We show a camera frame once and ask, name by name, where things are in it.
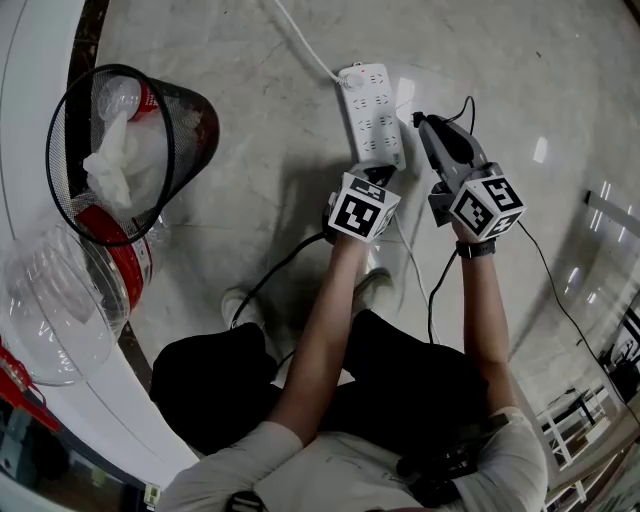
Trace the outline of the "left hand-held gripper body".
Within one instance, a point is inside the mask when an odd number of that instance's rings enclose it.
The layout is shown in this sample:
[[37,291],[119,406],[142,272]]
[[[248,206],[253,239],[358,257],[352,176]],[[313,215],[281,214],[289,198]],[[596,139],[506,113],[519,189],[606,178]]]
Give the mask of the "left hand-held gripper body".
[[330,195],[323,222],[327,228],[370,243],[381,235],[401,198],[357,175],[345,172]]

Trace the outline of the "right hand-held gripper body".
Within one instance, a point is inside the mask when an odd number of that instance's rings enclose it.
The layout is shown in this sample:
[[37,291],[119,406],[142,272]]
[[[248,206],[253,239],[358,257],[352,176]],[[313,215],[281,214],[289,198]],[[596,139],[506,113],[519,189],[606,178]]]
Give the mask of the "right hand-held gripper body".
[[501,236],[527,209],[496,162],[469,170],[459,185],[442,178],[428,200],[438,226],[456,219],[473,239]]

